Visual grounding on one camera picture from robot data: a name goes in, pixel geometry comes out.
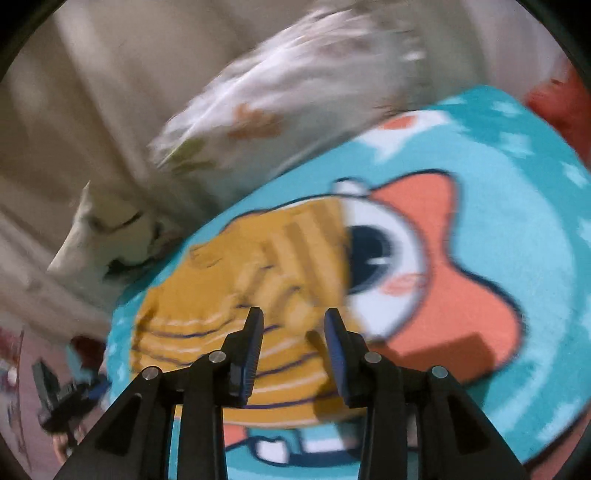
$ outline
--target metal screw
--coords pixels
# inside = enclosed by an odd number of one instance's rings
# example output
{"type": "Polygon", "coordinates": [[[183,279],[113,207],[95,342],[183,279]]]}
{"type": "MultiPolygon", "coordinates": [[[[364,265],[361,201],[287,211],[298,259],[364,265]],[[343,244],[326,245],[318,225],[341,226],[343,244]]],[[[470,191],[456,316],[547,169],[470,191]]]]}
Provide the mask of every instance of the metal screw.
{"type": "Polygon", "coordinates": [[[216,350],[209,354],[209,361],[213,364],[222,363],[226,359],[226,354],[221,350],[216,350]]]}
{"type": "Polygon", "coordinates": [[[160,375],[160,370],[157,367],[146,367],[142,370],[142,377],[146,380],[152,380],[160,375]]]}
{"type": "Polygon", "coordinates": [[[448,372],[445,367],[441,367],[440,365],[437,365],[436,367],[433,367],[431,369],[431,373],[433,374],[434,377],[446,378],[448,372]]]}
{"type": "Polygon", "coordinates": [[[382,361],[382,356],[377,352],[367,352],[363,358],[369,364],[378,364],[382,361]]]}

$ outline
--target red object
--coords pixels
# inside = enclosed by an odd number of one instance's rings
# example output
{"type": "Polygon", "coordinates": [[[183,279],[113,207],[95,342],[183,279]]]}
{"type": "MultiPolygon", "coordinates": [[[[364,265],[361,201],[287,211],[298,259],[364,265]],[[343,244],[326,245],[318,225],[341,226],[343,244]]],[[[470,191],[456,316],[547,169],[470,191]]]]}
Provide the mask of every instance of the red object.
{"type": "Polygon", "coordinates": [[[591,94],[573,66],[565,81],[553,79],[536,87],[525,104],[552,125],[591,168],[591,94]]]}
{"type": "Polygon", "coordinates": [[[71,346],[76,350],[82,362],[82,368],[98,372],[105,354],[105,344],[85,336],[76,336],[70,340],[71,346]]]}

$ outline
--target black bracket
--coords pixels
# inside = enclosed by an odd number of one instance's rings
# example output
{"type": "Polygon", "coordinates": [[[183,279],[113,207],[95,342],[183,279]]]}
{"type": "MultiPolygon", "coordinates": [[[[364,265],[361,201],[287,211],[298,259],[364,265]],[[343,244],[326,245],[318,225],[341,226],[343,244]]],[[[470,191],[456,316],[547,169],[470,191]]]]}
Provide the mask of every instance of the black bracket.
{"type": "Polygon", "coordinates": [[[145,368],[86,435],[56,480],[165,480],[174,410],[183,405],[178,480],[227,480],[222,407],[252,394],[263,335],[262,310],[222,348],[182,370],[145,368]]]}
{"type": "Polygon", "coordinates": [[[417,416],[420,480],[527,480],[524,467],[444,367],[420,372],[370,352],[337,309],[324,333],[339,394],[367,408],[359,480],[406,480],[407,412],[417,416]]]}

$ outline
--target curtain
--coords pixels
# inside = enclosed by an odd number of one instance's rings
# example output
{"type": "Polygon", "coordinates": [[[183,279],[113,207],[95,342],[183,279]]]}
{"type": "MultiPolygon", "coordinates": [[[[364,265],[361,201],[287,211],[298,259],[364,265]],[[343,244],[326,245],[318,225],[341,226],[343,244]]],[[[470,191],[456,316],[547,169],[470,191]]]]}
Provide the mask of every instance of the curtain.
{"type": "Polygon", "coordinates": [[[104,337],[118,290],[61,285],[46,268],[89,181],[187,232],[216,212],[145,161],[166,120],[236,56],[297,20],[307,0],[70,0],[0,84],[0,322],[47,338],[104,337]]]}

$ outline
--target white pillow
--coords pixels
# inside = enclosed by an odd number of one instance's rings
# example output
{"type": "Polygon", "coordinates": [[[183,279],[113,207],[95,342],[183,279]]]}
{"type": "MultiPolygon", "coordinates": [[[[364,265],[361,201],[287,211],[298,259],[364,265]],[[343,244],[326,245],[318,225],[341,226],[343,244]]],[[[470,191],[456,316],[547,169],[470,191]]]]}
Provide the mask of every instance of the white pillow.
{"type": "Polygon", "coordinates": [[[124,287],[170,252],[180,237],[168,219],[88,183],[72,229],[47,271],[84,289],[102,282],[124,287]]]}
{"type": "Polygon", "coordinates": [[[170,119],[150,145],[156,167],[191,178],[225,209],[420,103],[425,55],[403,5],[332,3],[235,60],[170,119]]]}

